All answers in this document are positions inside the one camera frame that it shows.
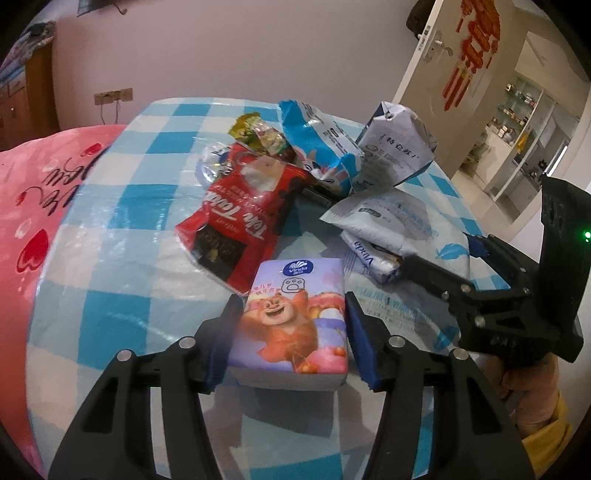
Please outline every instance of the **person's hand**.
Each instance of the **person's hand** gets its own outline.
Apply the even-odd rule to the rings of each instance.
[[[549,424],[558,403],[558,359],[555,355],[548,353],[531,367],[507,372],[499,358],[490,356],[484,374],[501,398],[510,390],[525,392],[515,408],[515,421],[522,437]]]

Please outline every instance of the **white door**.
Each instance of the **white door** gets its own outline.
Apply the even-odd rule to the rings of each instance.
[[[495,99],[504,87],[491,81],[495,72],[509,73],[517,62],[522,45],[504,45],[512,40],[514,15],[511,0],[436,0],[394,97],[395,103],[414,110],[437,138],[436,161],[450,176],[463,161],[458,156],[465,158],[494,115]],[[503,56],[511,58],[509,68]],[[480,112],[489,87],[497,95]]]

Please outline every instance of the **wooden cabinet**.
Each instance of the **wooden cabinet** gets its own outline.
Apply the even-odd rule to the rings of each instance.
[[[0,84],[0,150],[59,132],[51,76],[51,43]]]

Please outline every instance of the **table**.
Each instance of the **table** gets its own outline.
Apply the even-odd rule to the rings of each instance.
[[[164,350],[217,316],[230,292],[189,262],[173,228],[201,203],[196,156],[213,141],[229,142],[235,118],[257,111],[281,128],[277,105],[245,100],[173,98],[146,108],[100,159],[80,189],[48,256],[38,286],[27,348],[27,400],[35,438],[48,469],[78,406],[120,349],[138,355]],[[354,138],[362,126],[336,118]],[[401,186],[458,228],[482,233],[449,179],[433,163]],[[447,304],[413,284],[378,288],[319,220],[324,209],[300,198],[276,258],[341,257],[346,288],[366,313],[381,316],[419,348],[445,353],[458,338]],[[471,259],[481,289],[506,284],[481,259]],[[415,474],[427,470],[431,392]],[[352,362],[336,393],[241,387],[228,374],[202,396],[205,422],[228,479],[361,478],[381,415]],[[158,389],[152,392],[152,437],[158,472],[168,473]]]

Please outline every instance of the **red teh tarik bag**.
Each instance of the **red teh tarik bag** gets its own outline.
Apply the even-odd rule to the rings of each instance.
[[[201,208],[175,230],[199,266],[246,294],[261,262],[273,254],[294,193],[313,178],[239,144],[228,162],[230,173],[209,186]]]

